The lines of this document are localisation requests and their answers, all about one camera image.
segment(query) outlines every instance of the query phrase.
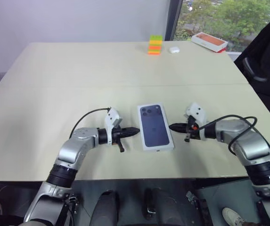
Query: window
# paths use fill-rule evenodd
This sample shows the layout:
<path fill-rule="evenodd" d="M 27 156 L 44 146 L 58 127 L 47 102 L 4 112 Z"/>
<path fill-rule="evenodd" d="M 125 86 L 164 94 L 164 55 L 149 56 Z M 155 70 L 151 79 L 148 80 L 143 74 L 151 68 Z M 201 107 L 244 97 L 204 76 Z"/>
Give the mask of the window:
<path fill-rule="evenodd" d="M 270 22 L 270 0 L 183 0 L 173 40 L 205 32 L 242 52 Z"/>

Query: white box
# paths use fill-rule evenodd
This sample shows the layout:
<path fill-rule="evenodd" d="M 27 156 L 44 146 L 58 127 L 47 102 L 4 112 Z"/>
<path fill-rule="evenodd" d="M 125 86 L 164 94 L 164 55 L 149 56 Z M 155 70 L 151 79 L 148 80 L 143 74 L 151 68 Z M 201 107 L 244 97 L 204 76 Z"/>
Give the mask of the white box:
<path fill-rule="evenodd" d="M 161 103 L 140 105 L 137 109 L 143 150 L 172 150 L 174 145 L 163 105 Z"/>
<path fill-rule="evenodd" d="M 204 32 L 200 32 L 192 36 L 191 41 L 216 53 L 225 50 L 228 45 L 227 41 L 216 38 Z"/>

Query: phone image on box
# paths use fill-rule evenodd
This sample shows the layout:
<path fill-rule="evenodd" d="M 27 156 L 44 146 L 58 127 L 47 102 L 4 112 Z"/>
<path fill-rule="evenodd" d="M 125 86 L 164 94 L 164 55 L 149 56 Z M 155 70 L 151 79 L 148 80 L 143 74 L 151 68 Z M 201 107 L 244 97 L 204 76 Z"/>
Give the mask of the phone image on box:
<path fill-rule="evenodd" d="M 168 145 L 170 140 L 161 107 L 159 105 L 141 107 L 140 116 L 146 147 Z"/>

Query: white sneaker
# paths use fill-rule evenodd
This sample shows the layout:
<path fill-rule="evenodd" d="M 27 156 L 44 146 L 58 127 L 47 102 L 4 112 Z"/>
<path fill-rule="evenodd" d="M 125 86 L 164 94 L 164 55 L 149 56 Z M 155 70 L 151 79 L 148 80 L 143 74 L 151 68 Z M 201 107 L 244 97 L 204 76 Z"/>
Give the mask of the white sneaker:
<path fill-rule="evenodd" d="M 222 211 L 223 217 L 230 226 L 242 226 L 245 220 L 234 210 L 225 207 Z"/>

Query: stacked blocks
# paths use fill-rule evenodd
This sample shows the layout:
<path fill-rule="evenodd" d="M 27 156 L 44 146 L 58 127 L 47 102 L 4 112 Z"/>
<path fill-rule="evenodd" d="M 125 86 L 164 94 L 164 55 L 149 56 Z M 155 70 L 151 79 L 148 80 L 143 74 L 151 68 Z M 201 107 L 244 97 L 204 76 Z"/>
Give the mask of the stacked blocks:
<path fill-rule="evenodd" d="M 162 35 L 151 35 L 149 39 L 148 54 L 159 55 L 161 52 Z"/>

